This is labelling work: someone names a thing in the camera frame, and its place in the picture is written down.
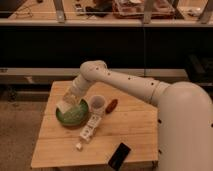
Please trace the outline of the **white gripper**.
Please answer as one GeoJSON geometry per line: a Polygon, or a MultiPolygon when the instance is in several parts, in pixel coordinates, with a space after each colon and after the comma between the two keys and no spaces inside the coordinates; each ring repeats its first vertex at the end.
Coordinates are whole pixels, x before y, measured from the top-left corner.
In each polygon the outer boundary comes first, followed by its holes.
{"type": "Polygon", "coordinates": [[[90,82],[87,81],[82,75],[78,75],[71,83],[70,90],[68,90],[63,100],[67,103],[71,103],[74,99],[74,105],[79,105],[81,100],[90,88],[90,82]]]}

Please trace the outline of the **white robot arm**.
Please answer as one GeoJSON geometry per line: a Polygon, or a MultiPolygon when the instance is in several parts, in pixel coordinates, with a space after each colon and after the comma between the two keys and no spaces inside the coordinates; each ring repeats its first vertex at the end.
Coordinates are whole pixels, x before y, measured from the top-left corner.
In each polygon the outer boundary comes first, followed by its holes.
{"type": "Polygon", "coordinates": [[[165,83],[87,61],[64,95],[66,102],[84,96],[103,82],[158,108],[158,166],[156,171],[213,171],[213,101],[191,82],[165,83]]]}

